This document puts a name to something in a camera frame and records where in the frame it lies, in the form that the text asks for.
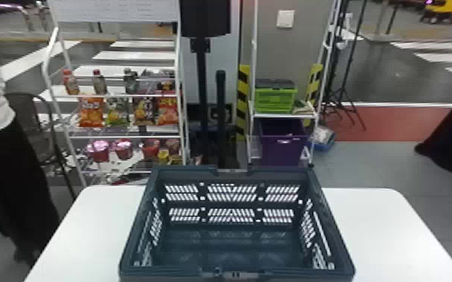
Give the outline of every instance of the light switch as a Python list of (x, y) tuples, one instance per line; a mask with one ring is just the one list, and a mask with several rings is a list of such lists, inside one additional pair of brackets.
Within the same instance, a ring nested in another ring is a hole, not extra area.
[(294, 10), (279, 10), (277, 14), (277, 27), (290, 29), (294, 24)]

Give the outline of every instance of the black chair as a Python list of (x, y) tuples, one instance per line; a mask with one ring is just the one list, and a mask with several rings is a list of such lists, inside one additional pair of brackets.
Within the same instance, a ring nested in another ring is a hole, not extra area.
[[(53, 111), (49, 103), (41, 96), (24, 92), (7, 93), (5, 97), (8, 99), (11, 108), (16, 112), (16, 119), (21, 124), (21, 127), (32, 144), (40, 165), (47, 167), (52, 164), (58, 164), (62, 170), (68, 191), (72, 199), (75, 200), (77, 195), (72, 188), (67, 170), (65, 169), (64, 164), (66, 160), (63, 158), (63, 154), (58, 146), (53, 124)], [(42, 128), (34, 99), (40, 100), (45, 105), (45, 109), (49, 115), (50, 135)]]

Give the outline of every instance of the black speaker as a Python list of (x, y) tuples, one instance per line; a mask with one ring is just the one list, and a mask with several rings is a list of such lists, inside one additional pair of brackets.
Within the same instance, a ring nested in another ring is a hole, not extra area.
[(231, 33), (231, 0), (180, 0), (185, 38), (213, 38)]

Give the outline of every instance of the bottle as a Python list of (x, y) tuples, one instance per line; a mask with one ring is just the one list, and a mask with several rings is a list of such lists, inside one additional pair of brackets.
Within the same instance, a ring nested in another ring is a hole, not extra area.
[(63, 70), (63, 84), (65, 85), (65, 89), (69, 95), (78, 95), (79, 84), (77, 83), (77, 79), (72, 74), (71, 70), (64, 69)]
[(125, 87), (127, 94), (136, 94), (138, 91), (137, 72), (125, 69)]
[(105, 95), (107, 93), (107, 82), (105, 81), (105, 77), (100, 74), (99, 69), (93, 70), (92, 81), (97, 95)]

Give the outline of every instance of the black pants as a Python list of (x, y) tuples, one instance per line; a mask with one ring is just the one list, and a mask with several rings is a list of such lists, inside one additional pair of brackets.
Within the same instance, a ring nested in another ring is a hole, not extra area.
[(42, 251), (58, 225), (46, 176), (14, 119), (0, 130), (0, 233), (29, 254)]

